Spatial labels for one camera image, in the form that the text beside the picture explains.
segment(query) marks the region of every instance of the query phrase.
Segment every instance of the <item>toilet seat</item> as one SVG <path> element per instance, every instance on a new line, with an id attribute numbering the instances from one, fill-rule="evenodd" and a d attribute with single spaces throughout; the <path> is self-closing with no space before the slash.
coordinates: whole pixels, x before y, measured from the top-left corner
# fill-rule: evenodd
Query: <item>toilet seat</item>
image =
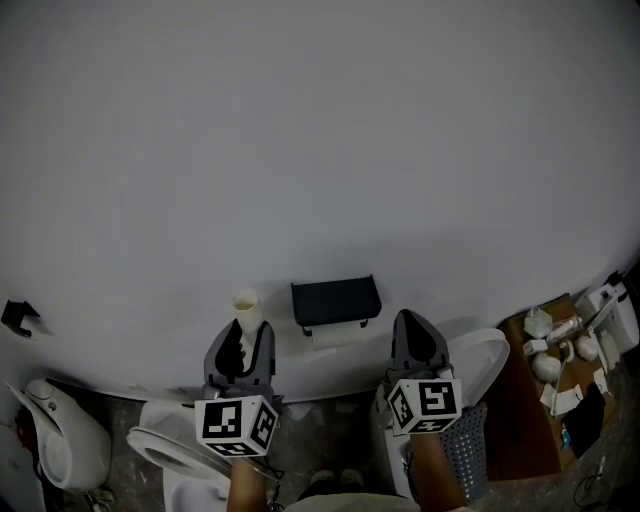
<path id="1" fill-rule="evenodd" d="M 462 381 L 462 405 L 473 407 L 496 380 L 509 357 L 509 343 L 500 329 L 480 329 L 447 343 L 449 362 Z"/>
<path id="2" fill-rule="evenodd" d="M 127 435 L 127 442 L 150 462 L 189 478 L 210 480 L 217 476 L 223 477 L 228 472 L 228 464 L 206 457 L 148 429 L 132 428 Z"/>

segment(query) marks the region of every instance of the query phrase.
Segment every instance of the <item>white toilet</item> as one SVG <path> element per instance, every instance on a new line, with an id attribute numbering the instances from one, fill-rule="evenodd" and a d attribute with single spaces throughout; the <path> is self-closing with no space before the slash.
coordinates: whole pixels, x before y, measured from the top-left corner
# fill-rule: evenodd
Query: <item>white toilet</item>
<path id="1" fill-rule="evenodd" d="M 177 402 L 147 402 L 127 441 L 163 468 L 166 512 L 224 512 L 231 465 L 196 440 L 195 410 Z"/>
<path id="2" fill-rule="evenodd" d="M 462 380 L 464 407 L 476 405 L 498 377 L 509 356 L 509 343 L 499 329 L 482 329 L 447 342 L 454 377 Z M 405 473 L 409 435 L 393 436 L 392 413 L 382 385 L 369 415 L 373 450 L 387 490 L 411 498 Z"/>

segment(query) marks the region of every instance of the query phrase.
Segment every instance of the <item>person's arm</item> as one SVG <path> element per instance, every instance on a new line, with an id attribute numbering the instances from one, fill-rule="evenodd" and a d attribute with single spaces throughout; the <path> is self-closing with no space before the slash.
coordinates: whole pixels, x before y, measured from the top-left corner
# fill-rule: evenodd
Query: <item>person's arm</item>
<path id="1" fill-rule="evenodd" d="M 444 512 L 465 506 L 462 491 L 437 434 L 411 436 L 421 512 Z"/>
<path id="2" fill-rule="evenodd" d="M 231 469 L 231 490 L 227 512 L 266 512 L 264 477 L 242 459 Z"/>

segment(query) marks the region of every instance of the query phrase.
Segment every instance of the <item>toilet paper holder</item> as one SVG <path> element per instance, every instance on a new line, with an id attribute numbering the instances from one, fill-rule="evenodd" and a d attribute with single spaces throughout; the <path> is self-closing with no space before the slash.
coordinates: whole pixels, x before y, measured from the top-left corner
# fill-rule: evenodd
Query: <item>toilet paper holder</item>
<path id="1" fill-rule="evenodd" d="M 357 279 L 321 283 L 291 283 L 293 316 L 305 336 L 309 328 L 342 322 L 360 322 L 367 326 L 382 310 L 373 275 Z"/>

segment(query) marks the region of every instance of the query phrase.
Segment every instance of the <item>wooden table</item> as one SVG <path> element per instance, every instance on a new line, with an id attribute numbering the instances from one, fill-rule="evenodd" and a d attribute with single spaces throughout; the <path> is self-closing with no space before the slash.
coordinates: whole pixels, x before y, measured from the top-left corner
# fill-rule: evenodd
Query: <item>wooden table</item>
<path id="1" fill-rule="evenodd" d="M 568 294 L 541 307 L 554 322 L 576 314 Z M 524 332 L 525 316 L 526 311 L 499 325 L 511 352 L 502 372 L 484 397 L 488 407 L 485 425 L 487 469 L 489 479 L 493 481 L 560 473 L 575 460 L 573 450 L 562 450 L 563 416 L 554 418 L 540 402 L 544 383 L 534 377 L 531 357 L 525 356 L 522 350 L 524 343 L 531 339 Z M 547 353 L 560 358 L 557 346 L 551 347 Z M 566 391 L 579 384 L 583 395 L 586 395 L 587 386 L 593 382 L 593 372 L 599 368 L 602 368 L 599 359 L 588 362 L 576 355 L 566 365 L 558 391 Z M 604 398 L 606 425 L 614 417 L 616 408 L 609 393 L 605 393 Z"/>

